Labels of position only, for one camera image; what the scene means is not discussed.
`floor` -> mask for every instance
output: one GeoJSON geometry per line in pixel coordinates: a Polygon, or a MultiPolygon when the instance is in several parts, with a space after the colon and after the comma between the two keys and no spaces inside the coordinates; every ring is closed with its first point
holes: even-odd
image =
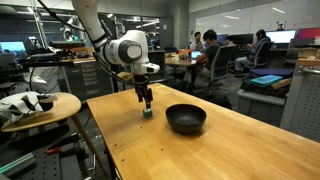
{"type": "MultiPolygon", "coordinates": [[[[293,68],[294,65],[283,65],[281,63],[281,61],[279,60],[279,58],[274,58],[271,59],[271,61],[269,62],[268,65],[269,68],[293,68]]],[[[174,78],[172,76],[167,76],[167,80],[164,82],[161,82],[164,85],[167,85],[169,87],[175,87],[175,85],[179,82],[179,80],[174,80],[174,78]]],[[[237,111],[238,110],[238,95],[237,95],[237,91],[240,88],[240,84],[241,84],[241,78],[235,78],[233,74],[229,74],[228,77],[224,78],[221,80],[221,83],[223,84],[223,86],[220,88],[220,95],[224,96],[226,95],[228,97],[228,100],[232,106],[232,110],[233,111],[237,111]]],[[[203,83],[201,80],[197,79],[196,81],[196,86],[198,87],[203,87],[206,86],[205,83],[203,83]]],[[[95,148],[97,149],[97,152],[99,153],[97,156],[99,156],[103,163],[105,164],[105,166],[107,167],[107,170],[109,171],[108,168],[108,159],[106,157],[106,155],[104,154],[105,152],[105,146],[104,146],[104,142],[103,139],[101,137],[101,134],[95,124],[94,119],[92,118],[91,114],[90,114],[90,110],[88,109],[88,107],[86,106],[86,104],[83,105],[81,111],[78,113],[78,117],[81,120],[85,130],[87,131],[91,141],[93,142],[95,148]]],[[[74,124],[72,123],[72,121],[69,119],[68,120],[68,124],[71,128],[71,131],[76,132],[76,128],[74,126],[74,124]]],[[[89,157],[86,159],[86,165],[87,168],[90,169],[89,170],[89,175],[91,176],[91,179],[97,179],[97,180],[111,180],[111,176],[110,173],[109,175],[106,177],[100,167],[98,166],[98,164],[96,164],[95,167],[95,174],[93,175],[93,166],[94,166],[94,158],[93,155],[91,154],[90,150],[87,148],[87,146],[85,145],[85,143],[82,143],[83,147],[86,148],[86,152],[89,154],[89,157]]]]}

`desk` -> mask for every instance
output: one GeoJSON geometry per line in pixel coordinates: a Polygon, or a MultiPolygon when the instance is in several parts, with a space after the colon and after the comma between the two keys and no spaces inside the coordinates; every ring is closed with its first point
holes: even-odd
{"type": "Polygon", "coordinates": [[[122,179],[319,179],[319,143],[161,84],[149,87],[151,119],[134,90],[87,101],[122,179]],[[170,128],[165,110],[178,103],[206,111],[199,133],[170,128]]]}
{"type": "Polygon", "coordinates": [[[166,57],[165,59],[165,64],[166,65],[170,65],[170,66],[174,66],[174,70],[176,68],[176,66],[182,66],[185,67],[186,69],[186,74],[185,74],[185,78],[188,79],[188,67],[190,66],[195,66],[197,63],[195,60],[181,60],[181,61],[177,61],[175,60],[175,58],[179,57],[179,54],[172,54],[172,56],[174,57],[166,57]]]}
{"type": "MultiPolygon", "coordinates": [[[[2,132],[15,132],[25,129],[30,129],[34,127],[41,127],[46,124],[51,124],[58,122],[62,119],[71,117],[74,124],[78,128],[79,133],[82,138],[88,145],[92,154],[98,154],[94,148],[92,142],[90,141],[85,129],[83,128],[79,118],[77,117],[77,112],[81,108],[80,100],[72,94],[69,93],[54,93],[58,100],[53,102],[53,107],[49,111],[37,113],[31,117],[19,120],[17,123],[10,124],[2,130],[2,132]]],[[[96,159],[105,174],[105,171],[102,161],[99,156],[96,156],[96,159]]]]}

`cabinet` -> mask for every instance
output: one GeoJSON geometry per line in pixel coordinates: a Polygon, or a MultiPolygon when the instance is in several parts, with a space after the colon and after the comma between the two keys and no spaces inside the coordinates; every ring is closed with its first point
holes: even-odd
{"type": "Polygon", "coordinates": [[[113,83],[95,60],[76,61],[64,67],[66,89],[82,103],[87,99],[113,93],[113,83]]]}

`box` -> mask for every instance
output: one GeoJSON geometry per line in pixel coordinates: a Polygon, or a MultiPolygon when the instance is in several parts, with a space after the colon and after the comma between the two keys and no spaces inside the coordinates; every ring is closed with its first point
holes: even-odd
{"type": "Polygon", "coordinates": [[[238,112],[273,126],[280,126],[285,99],[240,89],[238,112]]]}

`white robotic arm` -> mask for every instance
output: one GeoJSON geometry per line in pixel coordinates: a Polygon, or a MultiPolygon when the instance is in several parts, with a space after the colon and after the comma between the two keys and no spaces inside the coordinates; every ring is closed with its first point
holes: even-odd
{"type": "Polygon", "coordinates": [[[101,0],[72,0],[84,28],[86,29],[99,57],[112,64],[128,64],[133,74],[156,73],[159,65],[149,63],[148,46],[142,31],[130,30],[122,38],[111,40],[104,29],[109,28],[100,23],[98,5],[101,0]]]}

